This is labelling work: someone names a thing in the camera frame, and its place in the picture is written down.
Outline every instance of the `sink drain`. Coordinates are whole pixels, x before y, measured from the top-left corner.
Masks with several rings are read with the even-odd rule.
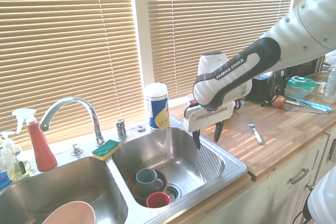
[[[173,183],[167,184],[166,193],[170,196],[172,202],[179,199],[182,195],[181,189]]]

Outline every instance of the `gray mug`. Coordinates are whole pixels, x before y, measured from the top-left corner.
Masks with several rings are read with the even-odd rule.
[[[139,195],[143,198],[150,196],[152,193],[163,189],[163,182],[157,177],[155,170],[150,168],[144,168],[137,172],[137,185]]]

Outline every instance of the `stainless steel sink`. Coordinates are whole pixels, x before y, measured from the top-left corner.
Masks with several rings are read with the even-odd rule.
[[[73,200],[88,202],[98,224],[167,223],[247,173],[244,163],[203,136],[198,151],[191,133],[174,116],[166,130],[132,129],[127,135],[105,162],[91,157],[96,148],[92,141],[80,146],[84,152],[77,157],[70,156],[71,150],[56,155],[58,167],[0,189],[0,223],[42,224]],[[176,200],[155,209],[137,203],[126,181],[144,167],[167,177],[179,194]]]
[[[124,223],[128,207],[105,162],[86,157],[8,187],[0,195],[0,223],[42,224],[74,200],[89,203],[98,224]]]
[[[171,116],[171,126],[163,131],[150,131],[128,137],[112,154],[112,160],[125,182],[139,169],[149,167],[161,171],[173,183],[180,198],[162,208],[139,205],[129,190],[125,194],[130,208],[129,223],[167,223],[207,197],[247,173],[247,166],[216,144],[200,136],[198,151],[190,132]]]
[[[125,182],[142,168],[154,168],[166,176],[168,183],[178,185],[180,196],[187,195],[225,171],[224,158],[220,153],[206,145],[198,151],[192,137],[179,128],[153,132],[136,141],[126,142],[112,155],[112,159]]]

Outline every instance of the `chrome faucet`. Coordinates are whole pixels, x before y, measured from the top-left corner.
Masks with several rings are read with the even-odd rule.
[[[96,146],[100,146],[104,143],[104,138],[101,134],[98,116],[92,105],[87,102],[86,100],[79,98],[79,97],[65,97],[57,102],[55,102],[44,114],[42,117],[39,127],[42,131],[48,131],[50,126],[50,121],[53,119],[56,112],[65,104],[69,102],[79,102],[87,109],[90,114],[92,123],[93,123],[93,130],[94,134],[96,135]]]
[[[117,132],[118,132],[118,139],[125,139],[127,137],[126,135],[126,128],[125,128],[125,120],[124,119],[119,119],[115,123]]]

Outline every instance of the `yellow sponge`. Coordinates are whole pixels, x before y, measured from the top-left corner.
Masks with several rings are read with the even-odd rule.
[[[108,140],[92,152],[92,157],[104,161],[119,148],[119,142]]]

